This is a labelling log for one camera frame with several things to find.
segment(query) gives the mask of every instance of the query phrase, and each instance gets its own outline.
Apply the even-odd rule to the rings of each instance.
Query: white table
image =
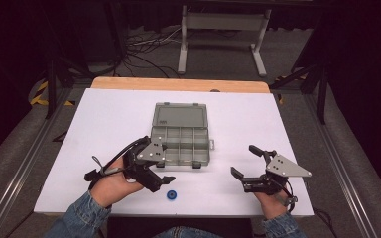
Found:
[[[165,167],[152,170],[160,177],[174,176],[155,193],[143,189],[113,205],[121,216],[252,217],[260,204],[230,173],[235,167],[246,177],[265,173],[265,161],[248,151],[249,145],[276,150],[295,162],[275,99],[269,93],[213,93],[86,89],[61,150],[49,173],[35,212],[64,213],[88,188],[85,173],[99,169],[126,145],[150,135],[157,102],[204,103],[209,136],[215,141],[210,163],[201,169]],[[290,178],[299,198],[294,215],[314,215],[301,178]],[[178,197],[168,200],[175,190]]]

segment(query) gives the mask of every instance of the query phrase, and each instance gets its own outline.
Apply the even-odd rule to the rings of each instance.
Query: blue round object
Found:
[[[174,200],[174,199],[176,199],[177,196],[178,196],[178,194],[174,190],[170,190],[167,192],[167,198],[169,200]]]

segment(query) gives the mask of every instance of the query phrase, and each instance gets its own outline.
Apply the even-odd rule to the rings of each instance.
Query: gray carpet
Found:
[[[252,39],[256,37],[254,34],[241,32],[228,38],[213,32],[195,33],[190,37],[187,73],[182,78],[264,80],[271,83],[277,76],[290,72],[290,68],[310,33],[310,31],[299,30],[268,31],[261,48],[261,56],[268,73],[265,78],[258,76],[248,49]],[[150,53],[138,54],[138,56],[158,66],[177,69],[179,49],[178,43],[171,42]],[[150,66],[140,59],[133,57],[129,59],[131,64]],[[107,65],[94,65],[91,69],[99,70],[104,67]],[[162,67],[162,70],[170,77],[178,77],[168,68]],[[116,72],[121,76],[164,77],[158,69],[153,67],[130,67],[128,69],[121,65]],[[87,86],[86,83],[76,84],[68,99],[78,103]],[[306,103],[306,97],[294,92],[283,92],[283,96],[284,103],[278,103],[278,108],[296,158],[302,167],[314,174],[312,178],[305,179],[312,205],[329,213],[338,237],[362,237],[361,229],[353,215],[350,203],[346,199],[343,186],[340,185],[332,168],[329,152],[320,135],[316,118],[312,117]],[[36,162],[19,190],[17,199],[12,206],[9,204],[11,209],[8,214],[3,216],[0,237],[5,237],[33,209],[40,188],[61,146],[61,143],[52,142],[52,139],[69,128],[75,109],[76,106],[63,106],[58,114],[45,138],[43,147],[38,152]],[[0,198],[39,134],[46,113],[46,106],[34,105],[30,113],[0,147]],[[369,215],[376,232],[376,236],[370,237],[381,237],[381,181],[349,130],[333,100],[331,91],[328,92],[325,120],[325,128],[329,131],[330,137],[341,155],[364,205],[363,208]],[[34,213],[13,232],[11,237],[42,237],[55,219],[55,217]],[[260,219],[261,217],[252,219],[255,233],[263,232]],[[298,222],[309,237],[333,237],[317,216],[298,218]]]

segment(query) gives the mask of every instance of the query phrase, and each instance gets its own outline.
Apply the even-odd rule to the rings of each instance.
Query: metal stand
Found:
[[[270,89],[279,89],[281,86],[299,78],[302,75],[308,74],[305,81],[300,86],[302,94],[311,94],[315,87],[319,85],[319,94],[317,100],[317,117],[322,125],[324,122],[324,105],[326,99],[326,87],[327,87],[327,66],[326,65],[311,65],[302,68],[289,76],[286,76],[283,80],[276,81],[269,85]]]
[[[250,47],[258,73],[261,77],[265,77],[267,72],[264,63],[262,62],[261,55],[259,54],[259,50],[265,36],[270,15],[271,10],[266,10],[265,14],[258,15],[193,13],[188,12],[187,6],[183,6],[182,43],[181,54],[179,55],[178,73],[185,74],[187,68],[188,29],[241,30],[259,32],[256,44],[252,44]]]

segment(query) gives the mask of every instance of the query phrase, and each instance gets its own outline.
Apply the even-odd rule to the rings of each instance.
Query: hand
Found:
[[[253,192],[253,194],[255,194],[256,198],[261,202],[262,211],[264,212],[265,218],[268,220],[274,219],[287,212],[287,207],[275,197],[276,195],[267,195],[264,192]],[[278,195],[283,199],[287,198],[287,195],[283,190],[281,190]]]
[[[123,159],[120,157],[109,168],[123,168]],[[137,182],[129,182],[120,172],[102,178],[91,190],[91,196],[102,207],[116,203],[127,195],[143,188]]]

